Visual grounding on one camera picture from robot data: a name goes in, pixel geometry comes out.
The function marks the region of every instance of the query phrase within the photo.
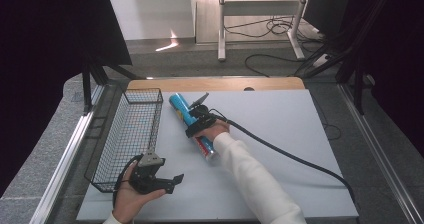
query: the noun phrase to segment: aluminum rail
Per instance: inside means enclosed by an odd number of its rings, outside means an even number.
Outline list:
[[[46,191],[41,197],[37,209],[35,210],[34,215],[32,216],[29,223],[38,224],[45,223],[47,221],[60,188],[62,187],[62,184],[71,167],[72,161],[74,160],[74,157],[81,145],[82,138],[91,122],[91,119],[93,118],[96,104],[98,103],[103,90],[103,86],[97,86],[94,89],[92,94],[93,108],[86,116],[82,116],[78,121],[74,133],[72,134],[71,139],[69,140],[68,145],[66,146],[66,149],[62,155],[62,158],[60,159],[59,164],[56,167],[56,170],[53,173],[53,176],[46,188]]]
[[[388,157],[384,153],[384,150],[381,147],[380,142],[374,135],[370,125],[368,124],[365,115],[361,115],[356,109],[352,101],[353,96],[349,90],[349,87],[347,86],[347,84],[339,84],[338,86],[340,91],[342,92],[343,98],[347,103],[347,106],[349,107],[349,110],[352,113],[353,118],[358,124],[358,127],[361,130],[362,135],[364,136],[371,150],[371,153],[377,161],[377,164],[379,165],[384,177],[386,178],[387,183],[392,189],[392,192],[395,195],[397,201],[399,202],[399,205],[402,211],[404,212],[406,218],[408,219],[409,223],[424,223],[413,198],[409,194],[402,180],[399,178],[392,164],[390,163]]]

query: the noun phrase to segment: white table surface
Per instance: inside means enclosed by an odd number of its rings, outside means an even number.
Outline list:
[[[207,162],[197,146],[185,136],[185,125],[177,118],[163,93],[156,153],[166,158],[158,178],[172,179],[184,173],[174,193],[148,203],[136,220],[219,221],[255,220],[239,194],[232,176],[219,163]],[[182,92],[189,104],[204,92]],[[281,149],[341,175],[308,90],[209,92],[204,104],[215,108],[255,135]],[[349,192],[335,178],[295,162],[254,141],[234,127],[230,132],[243,140],[254,157],[264,164],[283,189],[308,217],[356,217]],[[112,194],[90,185],[77,220],[102,221],[112,210]]]

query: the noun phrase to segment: blue spray can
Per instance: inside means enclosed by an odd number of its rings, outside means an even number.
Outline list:
[[[175,109],[178,117],[187,126],[190,126],[197,121],[197,118],[190,115],[189,105],[181,94],[175,93],[172,95],[169,98],[169,103]],[[215,155],[216,151],[213,148],[212,142],[206,137],[192,137],[192,140],[197,144],[206,160],[209,161]]]

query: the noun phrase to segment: metal mesh basket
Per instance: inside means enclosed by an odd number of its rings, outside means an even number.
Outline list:
[[[162,103],[160,89],[127,90],[123,93],[90,181],[99,191],[113,192],[127,162],[155,148]]]

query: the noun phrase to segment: table leg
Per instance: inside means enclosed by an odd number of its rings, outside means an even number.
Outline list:
[[[225,61],[224,0],[219,0],[218,60]]]
[[[297,29],[299,28],[300,19],[302,18],[303,10],[305,9],[305,4],[306,0],[300,0],[300,5],[297,9],[292,28],[289,32],[287,32],[287,36],[289,37],[290,43],[293,46],[294,53],[296,54],[296,58],[298,60],[305,59],[305,55],[303,55],[302,49],[300,48],[299,43],[297,41]]]

